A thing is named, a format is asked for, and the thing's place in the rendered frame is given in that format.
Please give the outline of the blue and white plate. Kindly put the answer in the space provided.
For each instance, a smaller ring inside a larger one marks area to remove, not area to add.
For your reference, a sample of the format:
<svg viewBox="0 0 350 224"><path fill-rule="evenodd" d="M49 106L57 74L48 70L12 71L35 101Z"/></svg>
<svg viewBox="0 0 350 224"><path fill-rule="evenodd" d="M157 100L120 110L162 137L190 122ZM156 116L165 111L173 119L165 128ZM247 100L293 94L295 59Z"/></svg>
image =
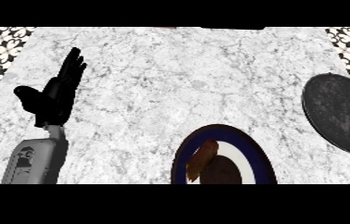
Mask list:
<svg viewBox="0 0 350 224"><path fill-rule="evenodd" d="M258 184L277 184L275 171L264 148L252 137L237 128L225 124L212 124L197 129L179 146L175 153L172 168L172 184L187 184L187 162L200 145L215 139L228 143L228 151L237 148L249 161L255 182Z"/></svg>

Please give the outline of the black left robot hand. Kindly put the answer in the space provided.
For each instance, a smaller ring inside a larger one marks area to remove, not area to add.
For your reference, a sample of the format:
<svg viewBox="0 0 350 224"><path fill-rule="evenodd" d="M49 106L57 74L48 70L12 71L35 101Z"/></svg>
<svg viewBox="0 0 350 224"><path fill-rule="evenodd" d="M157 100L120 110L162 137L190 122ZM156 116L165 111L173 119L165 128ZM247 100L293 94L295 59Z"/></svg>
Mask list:
<svg viewBox="0 0 350 224"><path fill-rule="evenodd" d="M86 66L82 50L75 47L66 57L60 74L49 80L45 89L39 91L26 85L14 89L23 108L36 116L38 128L64 126L67 123Z"/></svg>

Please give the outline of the dark grey pan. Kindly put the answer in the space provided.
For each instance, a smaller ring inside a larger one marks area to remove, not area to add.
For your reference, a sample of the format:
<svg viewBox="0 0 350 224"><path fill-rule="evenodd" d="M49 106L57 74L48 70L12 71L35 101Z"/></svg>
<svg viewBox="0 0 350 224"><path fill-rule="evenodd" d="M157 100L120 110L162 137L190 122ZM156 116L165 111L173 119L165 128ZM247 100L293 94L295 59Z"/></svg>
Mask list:
<svg viewBox="0 0 350 224"><path fill-rule="evenodd" d="M350 78L334 73L314 76L305 84L302 102L315 131L350 153Z"/></svg>

